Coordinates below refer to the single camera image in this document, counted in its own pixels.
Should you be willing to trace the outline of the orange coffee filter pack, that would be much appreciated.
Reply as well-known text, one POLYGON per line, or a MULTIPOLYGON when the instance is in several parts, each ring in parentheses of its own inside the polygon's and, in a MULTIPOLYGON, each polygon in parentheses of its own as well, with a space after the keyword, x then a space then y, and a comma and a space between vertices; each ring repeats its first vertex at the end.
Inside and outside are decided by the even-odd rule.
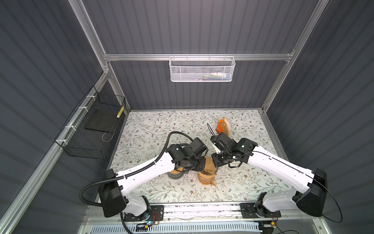
POLYGON ((232 137, 231 125, 225 118, 219 120, 216 127, 216 133, 225 133, 228 137, 232 137))

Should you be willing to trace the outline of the grey glass carafe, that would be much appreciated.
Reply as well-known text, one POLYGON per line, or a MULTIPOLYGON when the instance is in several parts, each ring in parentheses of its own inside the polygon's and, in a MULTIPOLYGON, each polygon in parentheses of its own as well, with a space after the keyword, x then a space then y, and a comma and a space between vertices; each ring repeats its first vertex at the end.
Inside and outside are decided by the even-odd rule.
POLYGON ((172 175, 172 174, 169 174, 169 172, 167 173, 167 176, 171 179, 179 179, 181 178, 183 175, 187 174, 188 172, 183 172, 183 173, 180 173, 178 175, 172 175))

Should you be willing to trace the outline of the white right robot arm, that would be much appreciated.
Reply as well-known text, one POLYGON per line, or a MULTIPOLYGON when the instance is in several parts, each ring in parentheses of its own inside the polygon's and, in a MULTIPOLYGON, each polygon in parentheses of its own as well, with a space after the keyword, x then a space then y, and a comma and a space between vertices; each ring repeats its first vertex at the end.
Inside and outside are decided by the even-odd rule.
POLYGON ((322 216, 328 192, 325 171, 299 167, 247 138, 235 141, 225 133, 219 133, 211 136, 210 141, 217 149, 217 152, 212 154, 215 167, 230 165, 235 161, 251 164, 270 172, 291 186, 283 192, 260 193, 253 206, 253 211, 258 216, 281 217, 281 211, 296 209, 310 216, 322 216))

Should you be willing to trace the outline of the bamboo ring holder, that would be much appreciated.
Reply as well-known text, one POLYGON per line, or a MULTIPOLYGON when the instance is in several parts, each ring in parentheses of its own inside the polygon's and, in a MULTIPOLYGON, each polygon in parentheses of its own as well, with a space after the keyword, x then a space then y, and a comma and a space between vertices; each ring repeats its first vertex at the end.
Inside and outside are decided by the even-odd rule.
POLYGON ((198 173, 198 177, 200 179, 206 179, 206 180, 208 180, 208 179, 214 179, 215 176, 216 176, 216 174, 205 174, 205 173, 202 173, 202 172, 198 173))
POLYGON ((178 175, 180 173, 183 173, 183 169, 184 169, 183 167, 180 167, 180 168, 178 168, 176 170, 173 170, 173 171, 169 172, 169 174, 178 175))

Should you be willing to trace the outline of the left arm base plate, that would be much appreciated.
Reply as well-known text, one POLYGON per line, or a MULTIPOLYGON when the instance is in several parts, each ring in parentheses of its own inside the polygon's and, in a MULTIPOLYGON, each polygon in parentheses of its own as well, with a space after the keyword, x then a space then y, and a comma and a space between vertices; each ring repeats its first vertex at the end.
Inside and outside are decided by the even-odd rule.
POLYGON ((136 222, 136 221, 162 221, 164 217, 164 205, 151 205, 144 213, 139 216, 133 214, 124 214, 125 222, 136 222))

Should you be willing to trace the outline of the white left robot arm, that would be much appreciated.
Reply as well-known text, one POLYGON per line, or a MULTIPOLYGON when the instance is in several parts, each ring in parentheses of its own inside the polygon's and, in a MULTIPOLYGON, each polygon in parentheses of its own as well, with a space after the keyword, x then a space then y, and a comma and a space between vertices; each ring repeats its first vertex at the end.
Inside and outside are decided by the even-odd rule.
POLYGON ((134 168, 117 173, 112 169, 108 170, 102 179, 115 178, 116 181, 105 182, 98 187, 104 216, 127 213, 141 220, 147 219, 152 209, 148 199, 145 196, 132 195, 131 192, 149 180, 177 169, 203 171, 207 151, 207 146, 196 137, 189 144, 164 147, 160 156, 134 168))

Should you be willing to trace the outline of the orange glass carafe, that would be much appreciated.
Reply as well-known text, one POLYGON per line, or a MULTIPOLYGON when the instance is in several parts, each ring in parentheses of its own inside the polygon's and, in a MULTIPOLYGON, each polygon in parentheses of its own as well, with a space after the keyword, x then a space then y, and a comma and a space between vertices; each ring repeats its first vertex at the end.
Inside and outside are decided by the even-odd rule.
POLYGON ((198 180, 202 183, 202 184, 204 184, 204 185, 213 185, 213 186, 217 186, 217 182, 216 182, 216 179, 214 178, 214 179, 208 179, 208 180, 206 180, 206 179, 200 179, 199 177, 198 177, 198 180))

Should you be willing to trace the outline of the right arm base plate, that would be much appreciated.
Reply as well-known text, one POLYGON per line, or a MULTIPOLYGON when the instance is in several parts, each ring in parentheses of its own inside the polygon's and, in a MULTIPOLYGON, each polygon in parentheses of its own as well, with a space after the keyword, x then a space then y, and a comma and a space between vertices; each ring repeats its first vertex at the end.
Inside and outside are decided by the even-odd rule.
POLYGON ((240 203, 240 212, 243 218, 280 218, 280 211, 271 212, 263 205, 257 205, 255 202, 240 203))

